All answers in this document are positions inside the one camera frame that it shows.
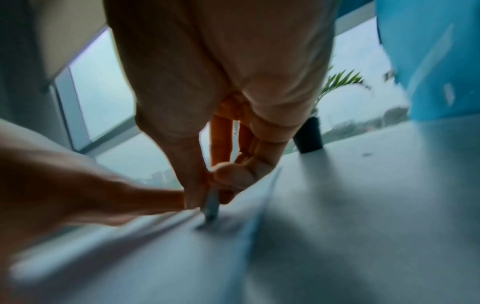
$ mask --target plant pot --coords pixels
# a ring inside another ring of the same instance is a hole
[[[308,118],[293,137],[293,141],[300,154],[313,152],[323,148],[319,118],[316,116]]]

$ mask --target sky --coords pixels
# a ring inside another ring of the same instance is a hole
[[[321,130],[349,120],[364,121],[385,110],[410,104],[403,89],[383,74],[391,66],[379,45],[375,18],[335,38],[330,74],[355,70],[372,87],[340,88],[318,105]],[[134,113],[134,97],[119,65],[112,34],[105,31],[70,66],[80,107],[93,140]],[[200,134],[204,157],[208,157],[208,126]],[[170,168],[167,158],[147,136],[139,134],[97,157],[98,163],[131,178],[149,178]]]

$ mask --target skin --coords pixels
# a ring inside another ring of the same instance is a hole
[[[269,174],[310,115],[327,72],[338,0],[104,0],[136,96],[136,122],[184,191],[138,186],[0,120],[0,303],[10,258],[66,222],[123,224],[220,201]],[[240,155],[232,153],[240,121]],[[208,170],[199,133],[210,123]]]
[[[337,0],[104,0],[136,121],[164,151],[189,208],[270,173],[308,118],[329,65]],[[232,153],[240,121],[240,156]],[[211,173],[199,133],[210,123]]]

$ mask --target table surface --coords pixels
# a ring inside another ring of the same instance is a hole
[[[288,155],[216,227],[102,228],[13,285],[39,303],[480,303],[479,134],[480,116],[408,122]]]

